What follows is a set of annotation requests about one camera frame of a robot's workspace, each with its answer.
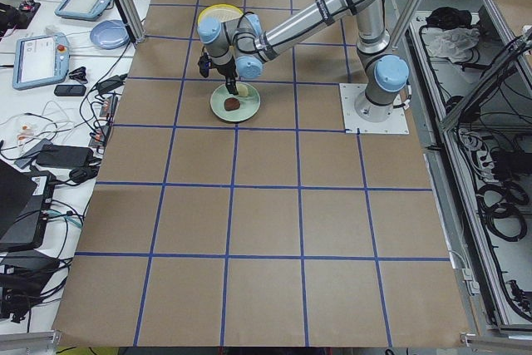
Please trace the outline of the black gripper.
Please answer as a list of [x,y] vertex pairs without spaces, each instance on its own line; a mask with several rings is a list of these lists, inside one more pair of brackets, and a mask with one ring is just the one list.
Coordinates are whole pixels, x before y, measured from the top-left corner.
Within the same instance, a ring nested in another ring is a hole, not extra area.
[[237,72],[234,57],[232,55],[215,57],[214,67],[219,74],[225,77],[225,87],[228,93],[237,96]]

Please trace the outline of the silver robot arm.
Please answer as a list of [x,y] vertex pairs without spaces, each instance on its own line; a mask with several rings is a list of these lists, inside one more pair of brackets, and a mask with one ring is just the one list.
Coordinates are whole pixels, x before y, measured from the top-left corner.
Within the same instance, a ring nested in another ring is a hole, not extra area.
[[203,46],[199,73],[207,77],[217,71],[225,89],[234,95],[239,78],[249,81],[262,76],[267,62],[344,19],[357,24],[357,55],[367,77],[366,88],[354,101],[355,111],[365,121],[384,121],[410,74],[406,62],[390,52],[385,0],[313,0],[269,29],[263,28],[255,12],[243,12],[225,22],[202,17],[197,23]]

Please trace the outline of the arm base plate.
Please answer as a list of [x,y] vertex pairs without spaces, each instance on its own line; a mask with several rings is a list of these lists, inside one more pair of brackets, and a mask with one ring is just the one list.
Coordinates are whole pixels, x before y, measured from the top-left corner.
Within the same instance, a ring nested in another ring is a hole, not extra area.
[[387,106],[376,106],[366,98],[366,84],[339,85],[344,130],[348,134],[408,135],[401,95]]

